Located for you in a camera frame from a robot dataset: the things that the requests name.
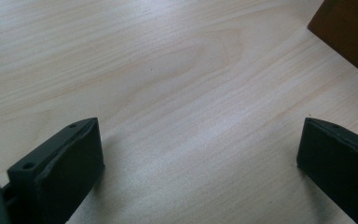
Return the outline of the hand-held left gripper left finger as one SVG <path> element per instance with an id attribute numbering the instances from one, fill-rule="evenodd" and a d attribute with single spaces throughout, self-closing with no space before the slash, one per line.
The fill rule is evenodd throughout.
<path id="1" fill-rule="evenodd" d="M 104 169 L 99 124 L 64 127 L 8 170 L 4 187 L 14 224 L 65 224 Z"/>

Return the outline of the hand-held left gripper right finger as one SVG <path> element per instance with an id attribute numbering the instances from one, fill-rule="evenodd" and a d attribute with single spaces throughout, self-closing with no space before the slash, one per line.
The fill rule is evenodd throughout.
<path id="1" fill-rule="evenodd" d="M 306 118 L 297 166 L 358 224 L 358 134 Z"/>

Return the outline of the dark brown box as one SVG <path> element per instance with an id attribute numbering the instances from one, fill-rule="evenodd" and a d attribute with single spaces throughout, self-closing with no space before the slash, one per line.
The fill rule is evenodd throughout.
<path id="1" fill-rule="evenodd" d="M 308 29 L 358 68 L 358 0 L 324 0 Z"/>

